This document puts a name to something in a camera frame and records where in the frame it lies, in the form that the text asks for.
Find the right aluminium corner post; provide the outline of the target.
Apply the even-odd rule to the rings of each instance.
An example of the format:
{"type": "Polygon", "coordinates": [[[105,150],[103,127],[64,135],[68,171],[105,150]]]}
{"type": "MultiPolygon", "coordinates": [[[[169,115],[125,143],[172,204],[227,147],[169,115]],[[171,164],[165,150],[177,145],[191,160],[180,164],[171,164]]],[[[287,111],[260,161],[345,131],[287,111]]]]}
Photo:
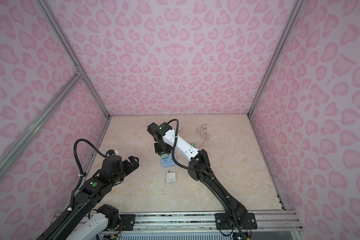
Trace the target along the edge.
{"type": "Polygon", "coordinates": [[[273,51],[272,57],[267,65],[266,71],[263,75],[263,78],[260,82],[259,88],[255,94],[254,97],[254,101],[249,109],[249,112],[247,114],[247,117],[250,119],[252,117],[252,115],[254,114],[254,111],[256,109],[256,106],[259,102],[259,99],[264,91],[264,88],[270,78],[270,75],[273,71],[273,69],[275,68],[278,59],[280,57],[280,55],[282,54],[283,48],[285,47],[288,38],[290,37],[292,31],[293,31],[293,27],[295,26],[302,9],[305,7],[307,1],[304,0],[297,0],[294,2],[293,8],[291,10],[291,13],[289,15],[289,17],[287,18],[287,22],[286,25],[283,29],[283,31],[280,34],[280,37],[277,41],[276,47],[273,51]]]}

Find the light green plug adapter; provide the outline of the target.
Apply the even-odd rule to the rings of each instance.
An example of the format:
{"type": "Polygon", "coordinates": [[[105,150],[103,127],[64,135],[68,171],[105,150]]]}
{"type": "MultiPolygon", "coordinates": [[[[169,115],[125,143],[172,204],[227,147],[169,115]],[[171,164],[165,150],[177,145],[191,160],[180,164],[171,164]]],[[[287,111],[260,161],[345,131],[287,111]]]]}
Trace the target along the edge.
{"type": "Polygon", "coordinates": [[[169,154],[163,154],[161,155],[161,159],[165,160],[165,159],[168,159],[170,157],[169,154]]]}

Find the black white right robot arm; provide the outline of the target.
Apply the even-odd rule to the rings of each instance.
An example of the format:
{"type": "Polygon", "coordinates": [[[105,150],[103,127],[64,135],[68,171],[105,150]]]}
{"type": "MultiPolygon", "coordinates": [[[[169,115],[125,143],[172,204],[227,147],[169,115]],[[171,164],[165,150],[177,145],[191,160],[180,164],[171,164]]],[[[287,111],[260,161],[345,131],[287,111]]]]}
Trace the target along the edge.
{"type": "Polygon", "coordinates": [[[170,154],[176,166],[188,171],[189,176],[205,185],[217,198],[226,214],[229,223],[238,230],[242,240],[251,238],[252,233],[246,222],[247,208],[234,198],[215,176],[208,153],[198,150],[179,136],[179,120],[172,119],[160,125],[151,123],[147,132],[155,140],[155,153],[159,156],[170,154]]]}

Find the white plug adapter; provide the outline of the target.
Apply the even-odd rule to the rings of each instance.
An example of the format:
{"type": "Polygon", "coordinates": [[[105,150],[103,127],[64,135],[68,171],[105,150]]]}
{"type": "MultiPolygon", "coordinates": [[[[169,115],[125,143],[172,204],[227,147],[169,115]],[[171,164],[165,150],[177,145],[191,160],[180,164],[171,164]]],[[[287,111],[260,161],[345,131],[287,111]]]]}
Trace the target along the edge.
{"type": "Polygon", "coordinates": [[[168,172],[166,173],[166,183],[175,183],[176,182],[176,173],[168,172]]]}

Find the aluminium corner post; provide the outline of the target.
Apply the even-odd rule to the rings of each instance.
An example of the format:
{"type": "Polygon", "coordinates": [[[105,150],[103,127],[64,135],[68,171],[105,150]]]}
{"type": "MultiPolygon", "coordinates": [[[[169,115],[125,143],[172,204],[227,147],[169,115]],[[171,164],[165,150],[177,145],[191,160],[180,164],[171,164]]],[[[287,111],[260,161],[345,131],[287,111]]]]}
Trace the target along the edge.
{"type": "Polygon", "coordinates": [[[44,0],[37,0],[35,1],[36,4],[39,6],[42,14],[46,18],[48,24],[52,28],[53,32],[55,33],[57,39],[59,40],[60,44],[62,45],[63,49],[65,50],[66,54],[68,55],[69,59],[79,72],[79,74],[82,75],[83,81],[89,90],[90,94],[95,100],[95,103],[98,105],[100,110],[102,111],[103,115],[106,117],[107,120],[111,118],[111,115],[109,114],[108,110],[105,107],[105,104],[100,98],[100,95],[95,89],[94,84],[91,82],[89,76],[87,75],[87,72],[84,69],[84,66],[80,62],[77,53],[75,52],[72,44],[70,43],[69,39],[67,38],[64,30],[62,29],[58,18],[53,13],[51,6],[49,5],[48,1],[44,0]]]}
{"type": "Polygon", "coordinates": [[[247,117],[250,119],[252,117],[252,115],[254,114],[254,111],[256,109],[256,106],[259,102],[259,99],[264,91],[264,88],[270,78],[270,75],[273,71],[273,69],[275,68],[278,59],[280,57],[280,55],[282,54],[283,48],[285,47],[288,38],[290,37],[292,31],[293,31],[293,27],[295,26],[302,9],[305,7],[307,1],[304,0],[297,0],[294,2],[293,8],[291,10],[291,13],[289,15],[289,17],[287,18],[287,22],[286,25],[283,29],[283,31],[280,34],[280,37],[277,41],[276,47],[273,51],[272,57],[267,65],[266,71],[263,75],[263,78],[260,82],[259,88],[255,94],[254,97],[254,101],[249,109],[249,112],[247,114],[247,117]]]}

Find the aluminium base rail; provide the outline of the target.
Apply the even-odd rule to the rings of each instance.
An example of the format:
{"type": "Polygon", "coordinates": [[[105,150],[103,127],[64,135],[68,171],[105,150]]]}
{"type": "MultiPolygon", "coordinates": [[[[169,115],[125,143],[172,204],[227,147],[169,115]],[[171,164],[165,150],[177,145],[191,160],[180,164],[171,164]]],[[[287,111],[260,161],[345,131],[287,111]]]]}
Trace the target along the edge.
{"type": "Polygon", "coordinates": [[[305,240],[294,211],[250,211],[240,231],[223,212],[119,213],[112,224],[91,211],[69,240],[305,240]]]}

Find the left aluminium corner post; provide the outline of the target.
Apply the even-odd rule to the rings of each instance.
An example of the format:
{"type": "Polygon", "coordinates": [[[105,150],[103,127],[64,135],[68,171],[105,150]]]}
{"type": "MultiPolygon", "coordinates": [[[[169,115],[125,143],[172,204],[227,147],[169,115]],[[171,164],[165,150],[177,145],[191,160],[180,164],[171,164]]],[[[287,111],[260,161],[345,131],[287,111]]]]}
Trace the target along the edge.
{"type": "Polygon", "coordinates": [[[46,18],[48,24],[52,28],[53,32],[55,33],[57,39],[59,40],[60,44],[62,45],[63,49],[65,50],[66,54],[68,55],[69,59],[79,72],[79,74],[82,75],[83,81],[89,90],[90,94],[95,100],[95,103],[98,105],[100,110],[102,111],[103,115],[106,117],[107,120],[111,118],[111,115],[109,114],[108,110],[105,107],[105,104],[100,98],[100,95],[95,89],[94,84],[91,82],[89,76],[87,75],[87,72],[84,69],[84,66],[80,62],[77,53],[75,52],[72,44],[70,43],[69,39],[67,38],[64,30],[62,29],[58,18],[53,13],[51,6],[49,5],[48,1],[44,0],[37,0],[35,1],[36,4],[39,6],[42,14],[46,18]]]}

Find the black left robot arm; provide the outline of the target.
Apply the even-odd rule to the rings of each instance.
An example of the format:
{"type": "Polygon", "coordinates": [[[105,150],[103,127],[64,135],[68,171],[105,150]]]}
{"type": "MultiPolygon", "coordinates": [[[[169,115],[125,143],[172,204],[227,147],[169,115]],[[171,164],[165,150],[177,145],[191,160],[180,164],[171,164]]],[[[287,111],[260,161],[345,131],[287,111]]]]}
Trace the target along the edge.
{"type": "Polygon", "coordinates": [[[73,153],[80,171],[79,181],[71,192],[68,207],[57,220],[38,237],[39,240],[67,239],[80,221],[111,192],[112,188],[122,183],[126,176],[137,170],[140,166],[139,158],[130,156],[127,160],[123,160],[114,150],[102,154],[86,139],[78,139],[75,141],[73,153]],[[80,142],[87,143],[104,158],[102,167],[85,182],[83,182],[83,177],[87,174],[83,171],[77,150],[80,142]]]}

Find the blue square power strip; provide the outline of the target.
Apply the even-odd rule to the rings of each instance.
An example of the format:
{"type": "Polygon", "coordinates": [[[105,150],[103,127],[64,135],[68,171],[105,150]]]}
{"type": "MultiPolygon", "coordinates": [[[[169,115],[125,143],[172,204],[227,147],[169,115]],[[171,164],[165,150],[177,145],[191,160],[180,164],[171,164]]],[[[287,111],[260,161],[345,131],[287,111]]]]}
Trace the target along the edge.
{"type": "Polygon", "coordinates": [[[171,168],[176,165],[171,155],[168,159],[165,160],[161,159],[161,164],[164,168],[171,168]]]}

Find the left aluminium frame beam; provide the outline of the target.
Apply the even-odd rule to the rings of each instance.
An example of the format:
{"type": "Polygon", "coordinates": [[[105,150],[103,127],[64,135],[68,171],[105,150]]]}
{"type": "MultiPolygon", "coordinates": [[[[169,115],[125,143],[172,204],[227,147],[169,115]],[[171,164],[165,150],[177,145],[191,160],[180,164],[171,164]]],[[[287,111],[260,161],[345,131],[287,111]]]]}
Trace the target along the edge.
{"type": "Polygon", "coordinates": [[[8,148],[8,150],[0,157],[0,181],[10,170],[19,155],[29,146],[38,132],[48,122],[55,113],[57,108],[64,102],[68,95],[72,92],[78,82],[82,79],[83,72],[77,71],[65,84],[60,91],[51,99],[51,101],[43,108],[40,114],[27,126],[20,137],[8,148]]]}

